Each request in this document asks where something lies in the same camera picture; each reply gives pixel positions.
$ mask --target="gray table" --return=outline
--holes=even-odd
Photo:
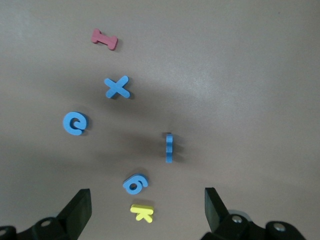
[[[204,188],[259,226],[320,235],[320,2],[2,0],[0,226],[90,188],[80,240],[198,240]],[[94,28],[119,43],[90,41]],[[132,99],[105,96],[130,78]],[[68,134],[68,112],[89,117]],[[165,160],[172,132],[174,162]],[[150,186],[122,187],[141,172]],[[133,203],[155,208],[136,221]]]

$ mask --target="blue letter x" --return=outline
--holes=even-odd
[[[114,82],[111,79],[107,78],[104,80],[104,84],[107,85],[110,89],[105,93],[107,98],[112,98],[116,93],[119,93],[126,99],[130,97],[130,92],[123,88],[124,85],[129,82],[129,78],[127,76],[123,76],[119,81]]]

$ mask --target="yellow object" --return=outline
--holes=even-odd
[[[146,205],[131,205],[130,212],[136,214],[135,220],[140,221],[141,219],[146,220],[147,223],[152,223],[154,208]]]

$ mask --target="black mechanical part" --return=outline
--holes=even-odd
[[[57,217],[47,217],[17,234],[14,226],[0,227],[0,240],[77,240],[92,214],[90,189],[81,189]]]
[[[306,240],[289,223],[270,221],[264,229],[239,214],[229,214],[213,187],[205,189],[204,208],[212,232],[201,240]]]

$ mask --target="bone-shaped toy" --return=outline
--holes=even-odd
[[[106,36],[101,34],[101,31],[98,28],[95,28],[92,33],[91,37],[91,42],[94,44],[102,43],[108,46],[110,50],[115,50],[117,43],[118,43],[118,38],[116,36]]]

